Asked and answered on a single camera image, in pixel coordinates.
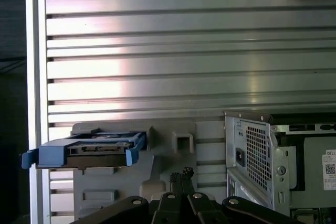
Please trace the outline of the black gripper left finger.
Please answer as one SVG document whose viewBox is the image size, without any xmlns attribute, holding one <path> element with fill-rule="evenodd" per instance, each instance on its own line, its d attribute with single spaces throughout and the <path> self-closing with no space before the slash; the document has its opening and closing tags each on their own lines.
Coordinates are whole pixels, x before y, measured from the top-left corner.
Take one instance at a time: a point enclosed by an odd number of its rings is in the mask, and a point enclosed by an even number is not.
<svg viewBox="0 0 336 224">
<path fill-rule="evenodd" d="M 179 223 L 187 172 L 170 175 L 170 191 L 147 201 L 131 196 L 80 218 L 74 223 Z"/>
</svg>

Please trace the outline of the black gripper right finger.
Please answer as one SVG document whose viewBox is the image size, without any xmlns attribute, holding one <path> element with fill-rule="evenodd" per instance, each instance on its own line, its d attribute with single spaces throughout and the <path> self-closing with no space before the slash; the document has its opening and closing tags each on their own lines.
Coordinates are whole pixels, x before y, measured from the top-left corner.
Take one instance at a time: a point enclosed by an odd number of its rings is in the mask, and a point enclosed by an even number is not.
<svg viewBox="0 0 336 224">
<path fill-rule="evenodd" d="M 301 223 L 299 220 L 268 209 L 241 197 L 228 197 L 221 204 L 188 188 L 188 204 L 197 223 Z"/>
</svg>

